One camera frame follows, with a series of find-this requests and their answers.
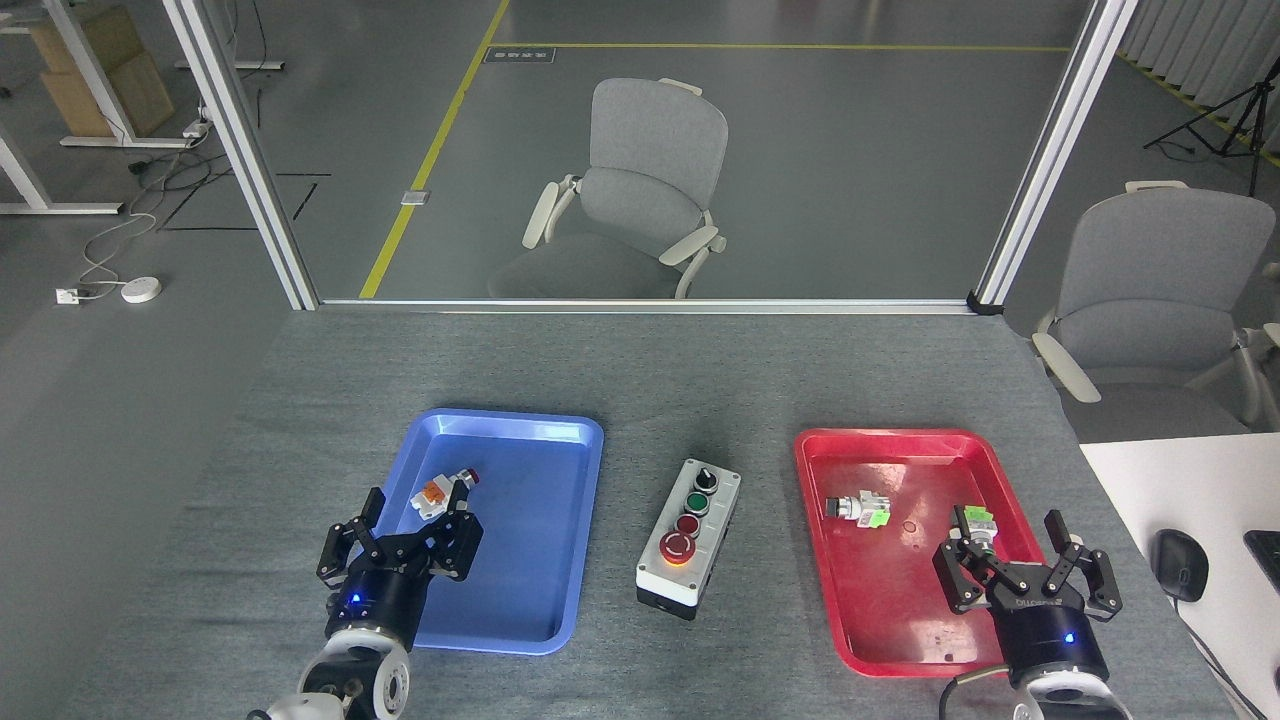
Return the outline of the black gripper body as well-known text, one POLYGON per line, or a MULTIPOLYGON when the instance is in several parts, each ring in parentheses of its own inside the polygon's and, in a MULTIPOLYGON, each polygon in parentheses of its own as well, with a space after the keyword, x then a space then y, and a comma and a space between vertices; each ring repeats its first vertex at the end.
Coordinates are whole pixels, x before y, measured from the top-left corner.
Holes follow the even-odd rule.
POLYGON ((1046 598, 1001 592, 991 597, 991 612, 1011 687, 1066 670, 1108 679, 1079 593, 1046 598))
POLYGON ((371 630, 411 651, 431 579, 429 571, 355 561, 329 607, 325 637, 371 630))

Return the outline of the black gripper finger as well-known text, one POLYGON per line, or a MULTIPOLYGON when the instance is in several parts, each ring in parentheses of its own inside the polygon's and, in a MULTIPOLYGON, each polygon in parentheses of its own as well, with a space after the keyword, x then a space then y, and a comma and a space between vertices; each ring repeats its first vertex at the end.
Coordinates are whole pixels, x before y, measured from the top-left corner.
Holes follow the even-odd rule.
POLYGON ((1059 510, 1046 514, 1046 530, 1059 561, 1046 579, 1046 594, 1052 597, 1068 587, 1073 569, 1080 568, 1089 594, 1084 601, 1084 614, 1098 621, 1110 621, 1123 610, 1110 556, 1102 550, 1089 550, 1079 536, 1073 534, 1059 510))
POLYGON ((316 577, 328 588, 338 588, 346 578, 348 557, 352 548, 360 544, 364 556, 375 565, 387 561, 387 552, 372 534, 387 497, 381 488, 371 488, 360 512, 348 521, 329 528, 317 561, 316 577))
POLYGON ((468 575, 483 527, 468 510, 468 487, 456 486, 445 511, 420 530, 396 536, 398 571, 413 579, 429 575, 462 582, 468 575))
POLYGON ((1019 575, 995 552, 995 515, 984 506, 955 506, 951 519, 947 539, 933 556, 951 610, 988 607, 986 592, 996 585, 1018 593, 1019 575))

